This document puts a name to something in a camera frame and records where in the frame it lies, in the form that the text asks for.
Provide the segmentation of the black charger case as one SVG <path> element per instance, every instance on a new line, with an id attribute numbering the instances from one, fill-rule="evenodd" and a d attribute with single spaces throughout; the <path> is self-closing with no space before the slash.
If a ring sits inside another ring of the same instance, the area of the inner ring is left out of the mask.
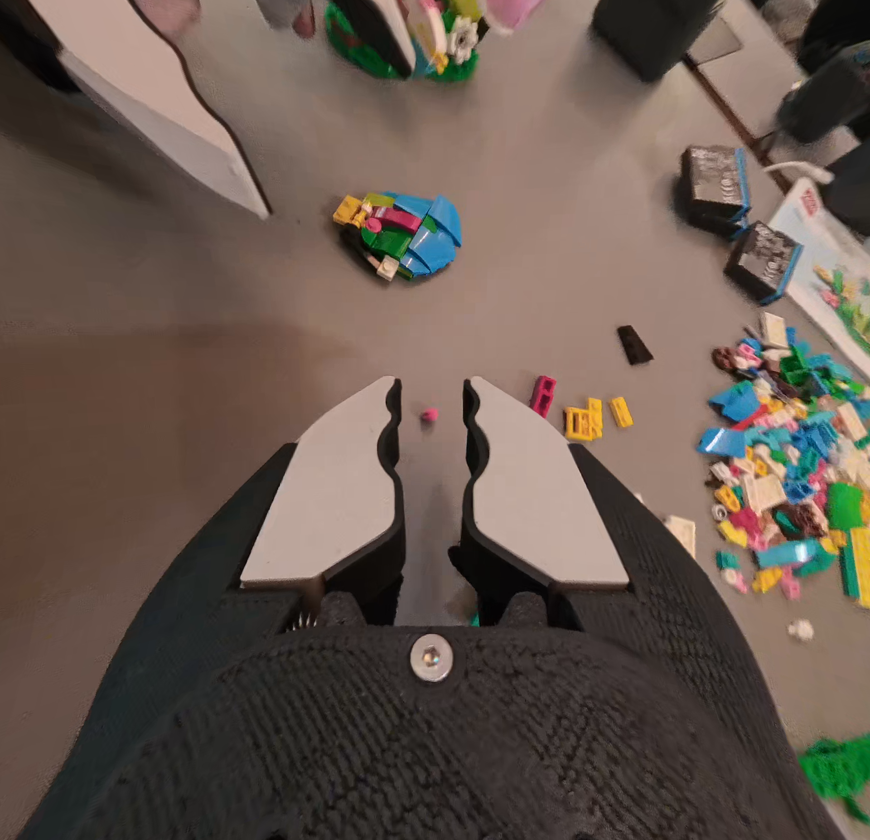
<path id="1" fill-rule="evenodd" d="M 720 0 L 599 0 L 592 30 L 644 83 L 658 82 L 700 36 Z"/>

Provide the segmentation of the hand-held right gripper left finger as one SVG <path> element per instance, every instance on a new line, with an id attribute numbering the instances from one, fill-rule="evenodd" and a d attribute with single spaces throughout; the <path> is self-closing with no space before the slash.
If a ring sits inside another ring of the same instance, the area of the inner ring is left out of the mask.
<path id="1" fill-rule="evenodd" d="M 375 380 L 297 440 L 240 574 L 247 590 L 327 584 L 398 524 L 395 464 L 381 442 L 400 421 L 401 383 Z"/>

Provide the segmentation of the black battery with blue edge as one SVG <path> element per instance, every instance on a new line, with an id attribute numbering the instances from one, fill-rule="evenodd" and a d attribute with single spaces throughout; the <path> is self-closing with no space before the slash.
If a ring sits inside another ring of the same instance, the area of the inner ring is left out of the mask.
<path id="1" fill-rule="evenodd" d="M 688 225 L 734 240 L 745 232 L 750 197 L 742 147 L 691 145 L 683 151 L 675 203 Z"/>
<path id="2" fill-rule="evenodd" d="M 779 301 L 788 289 L 804 246 L 757 221 L 735 241 L 724 276 L 758 306 Z"/>

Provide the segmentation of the white lego picture sheet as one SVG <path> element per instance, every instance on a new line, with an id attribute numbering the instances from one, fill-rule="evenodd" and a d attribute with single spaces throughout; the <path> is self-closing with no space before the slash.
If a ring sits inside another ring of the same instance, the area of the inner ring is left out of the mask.
<path id="1" fill-rule="evenodd" d="M 816 183 L 795 181 L 770 225 L 799 243 L 785 290 L 828 341 L 869 378 L 869 258 L 824 206 Z"/>

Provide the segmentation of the lego flower model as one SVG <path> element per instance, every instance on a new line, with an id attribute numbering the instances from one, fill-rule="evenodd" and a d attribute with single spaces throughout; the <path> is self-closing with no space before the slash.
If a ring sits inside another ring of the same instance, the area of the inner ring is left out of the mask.
<path id="1" fill-rule="evenodd" d="M 489 31 L 514 33 L 545 0 L 398 0 L 414 45 L 412 78 L 441 84 L 468 80 Z"/>

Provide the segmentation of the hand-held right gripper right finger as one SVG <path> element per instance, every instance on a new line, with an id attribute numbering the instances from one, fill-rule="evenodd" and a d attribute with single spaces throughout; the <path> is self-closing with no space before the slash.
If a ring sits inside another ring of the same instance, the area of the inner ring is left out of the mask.
<path id="1" fill-rule="evenodd" d="M 461 559 L 472 583 L 624 590 L 629 575 L 569 442 L 480 376 L 464 382 L 463 409 Z"/>

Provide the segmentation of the black lego wedge plate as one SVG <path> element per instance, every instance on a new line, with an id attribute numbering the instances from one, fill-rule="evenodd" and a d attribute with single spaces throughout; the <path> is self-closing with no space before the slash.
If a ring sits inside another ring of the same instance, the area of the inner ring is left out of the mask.
<path id="1" fill-rule="evenodd" d="M 654 359 L 649 347 L 631 325 L 621 325 L 617 328 L 620 345 L 628 364 L 632 367 L 646 366 Z"/>

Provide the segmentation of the person's left hand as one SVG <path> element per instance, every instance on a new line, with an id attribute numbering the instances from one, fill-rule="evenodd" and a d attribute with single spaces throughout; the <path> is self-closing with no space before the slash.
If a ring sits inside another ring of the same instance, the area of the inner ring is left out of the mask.
<path id="1" fill-rule="evenodd" d="M 292 29 L 301 39 L 311 39 L 316 32 L 316 19 L 311 0 L 256 0 L 273 29 Z"/>

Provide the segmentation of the white lego plates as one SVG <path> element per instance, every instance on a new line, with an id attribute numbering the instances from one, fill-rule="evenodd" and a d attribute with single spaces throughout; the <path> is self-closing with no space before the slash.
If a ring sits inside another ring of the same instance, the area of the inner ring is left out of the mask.
<path id="1" fill-rule="evenodd" d="M 693 560 L 697 559 L 697 527 L 693 520 L 669 515 L 663 520 L 667 530 L 680 542 Z"/>

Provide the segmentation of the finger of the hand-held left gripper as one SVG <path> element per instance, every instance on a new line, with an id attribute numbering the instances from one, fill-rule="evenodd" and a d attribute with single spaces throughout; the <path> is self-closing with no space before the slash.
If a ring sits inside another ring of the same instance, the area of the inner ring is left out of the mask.
<path id="1" fill-rule="evenodd" d="M 13 0 L 60 73 L 180 170 L 259 218 L 271 209 L 232 130 L 135 0 Z"/>
<path id="2" fill-rule="evenodd" d="M 416 51 L 398 0 L 331 0 L 342 9 L 363 42 L 402 79 L 416 65 Z"/>

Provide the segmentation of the multicolour lego wing assembly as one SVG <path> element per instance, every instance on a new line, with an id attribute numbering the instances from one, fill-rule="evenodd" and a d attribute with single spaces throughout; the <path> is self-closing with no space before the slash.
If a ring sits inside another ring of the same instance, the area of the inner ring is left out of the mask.
<path id="1" fill-rule="evenodd" d="M 463 246 L 463 226 L 443 194 L 346 195 L 332 214 L 344 247 L 378 278 L 427 280 L 447 269 Z"/>

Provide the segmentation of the pile of mixed lego bricks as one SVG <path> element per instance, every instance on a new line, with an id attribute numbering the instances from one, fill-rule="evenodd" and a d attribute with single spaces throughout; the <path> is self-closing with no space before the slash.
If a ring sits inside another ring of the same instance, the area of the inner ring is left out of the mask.
<path id="1" fill-rule="evenodd" d="M 837 568 L 844 596 L 868 610 L 868 384 L 771 312 L 711 359 L 731 381 L 708 400 L 722 426 L 697 445 L 722 580 L 797 601 L 806 579 Z"/>

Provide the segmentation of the green lego plates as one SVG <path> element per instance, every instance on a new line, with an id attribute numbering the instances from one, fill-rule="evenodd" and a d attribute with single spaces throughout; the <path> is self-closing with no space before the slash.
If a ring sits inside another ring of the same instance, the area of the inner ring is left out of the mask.
<path id="1" fill-rule="evenodd" d="M 799 766 L 816 794 L 840 801 L 850 817 L 869 824 L 860 798 L 869 782 L 869 735 L 839 741 L 821 738 L 799 754 Z"/>

